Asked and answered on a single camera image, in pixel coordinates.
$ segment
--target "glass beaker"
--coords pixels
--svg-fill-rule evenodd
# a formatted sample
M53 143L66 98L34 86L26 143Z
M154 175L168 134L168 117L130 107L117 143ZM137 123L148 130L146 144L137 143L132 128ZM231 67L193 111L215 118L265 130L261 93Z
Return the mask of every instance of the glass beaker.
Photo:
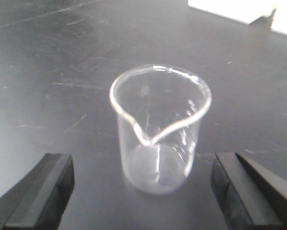
M110 88L118 115L123 173L139 190L165 194L189 175L200 120L211 105L207 84L178 67L145 65Z

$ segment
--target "scratch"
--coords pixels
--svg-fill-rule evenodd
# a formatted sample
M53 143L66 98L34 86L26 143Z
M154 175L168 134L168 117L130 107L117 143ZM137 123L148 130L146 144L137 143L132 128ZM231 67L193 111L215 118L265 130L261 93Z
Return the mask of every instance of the scratch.
M85 20L86 20L86 19L81 19L81 20L78 20L78 21L75 21L75 22L72 22L72 23L68 23L67 25L74 25L74 24L83 22L83 21L85 21Z
M70 127L68 127L65 131L63 131L62 136L65 135L67 132L70 131L70 129L72 129L73 127L77 126L85 117L87 116L87 114L84 114L77 122L75 122L73 125L71 125ZM48 143L48 146L50 146L57 138L54 138L53 140L51 140Z
M36 18L46 17L46 16L49 16L49 15L52 15L52 14L56 14L56 13L59 13L59 12L70 11L70 10L72 10L72 9L79 8L79 7L88 5L88 4L96 3L96 2L99 2L99 1L100 1L100 0L94 0L94 1L89 1L89 2L85 2L85 3L80 3L80 4L77 4L77 5L75 5L75 6L67 7L67 8L58 10L58 11L53 11L53 12L45 13L45 14L42 14L42 15L37 15L37 16L35 16L35 17L18 20L18 21L13 22L13 23L7 23L7 24L4 24L4 25L0 25L0 29L3 28L3 27L6 27L6 26L11 26L11 25L14 25L14 24L26 22L26 21L29 21L29 20L32 20L32 19L36 19Z
M88 84L75 84L75 83L63 83L63 82L52 82L52 85L61 85L66 87L78 87L78 88L86 88L91 90L107 90L95 85L88 85Z
M46 130L46 128L43 127L43 126L29 126L29 125L26 125L26 124L20 124L20 125L16 126L16 128L27 128L27 129Z
M98 24L103 24L103 25L107 25L110 23L110 21L106 21L106 20L101 20L97 22Z
M224 125L221 125L219 123L214 123L214 125L217 125L217 126L222 127L222 128L232 129L232 130L235 129L234 127L224 126Z
M73 128L74 126L76 126L77 124L79 124L81 122L81 120L83 120L85 117L87 116L87 114L84 114L77 122L75 122L73 125L71 125L69 128L67 128L65 131L63 131L63 135L66 134L67 132L70 131L71 128Z

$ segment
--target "white object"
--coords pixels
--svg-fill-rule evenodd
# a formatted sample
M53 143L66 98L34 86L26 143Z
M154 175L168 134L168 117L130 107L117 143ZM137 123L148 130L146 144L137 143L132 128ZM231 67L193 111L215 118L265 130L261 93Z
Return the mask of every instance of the white object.
M250 24L268 17L275 9L275 0L188 0L190 7Z
M272 31L287 35L287 0L280 0L278 2L271 29Z

